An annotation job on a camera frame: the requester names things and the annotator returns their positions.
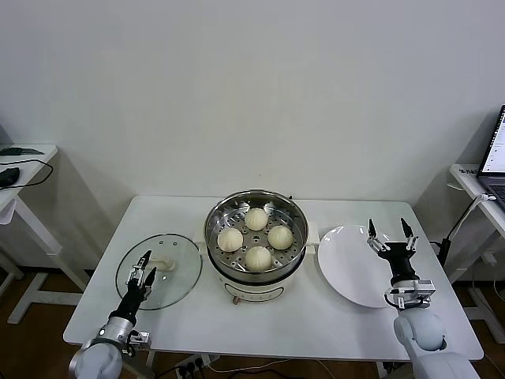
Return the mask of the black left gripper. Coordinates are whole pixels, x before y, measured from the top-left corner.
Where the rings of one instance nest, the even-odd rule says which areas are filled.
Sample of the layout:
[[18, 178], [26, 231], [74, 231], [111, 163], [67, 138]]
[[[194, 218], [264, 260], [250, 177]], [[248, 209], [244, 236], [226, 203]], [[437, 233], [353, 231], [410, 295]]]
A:
[[148, 291], [155, 281], [156, 267], [153, 267], [144, 280], [144, 271], [152, 254], [148, 250], [139, 261], [132, 266], [128, 277], [128, 290], [117, 308], [119, 317], [135, 317], [140, 304], [147, 298]]

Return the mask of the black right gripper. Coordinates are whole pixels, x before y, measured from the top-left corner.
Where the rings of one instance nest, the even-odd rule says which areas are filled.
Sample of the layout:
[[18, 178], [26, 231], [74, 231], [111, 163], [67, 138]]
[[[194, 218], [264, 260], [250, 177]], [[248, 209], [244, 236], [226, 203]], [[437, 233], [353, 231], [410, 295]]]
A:
[[384, 243], [378, 239], [375, 224], [372, 219], [368, 220], [367, 243], [380, 258], [386, 260], [390, 265], [392, 273], [391, 283], [419, 279], [419, 276], [410, 263], [410, 258], [416, 251], [418, 237], [413, 233], [413, 229], [403, 218], [401, 218], [401, 225], [406, 237], [406, 242]]

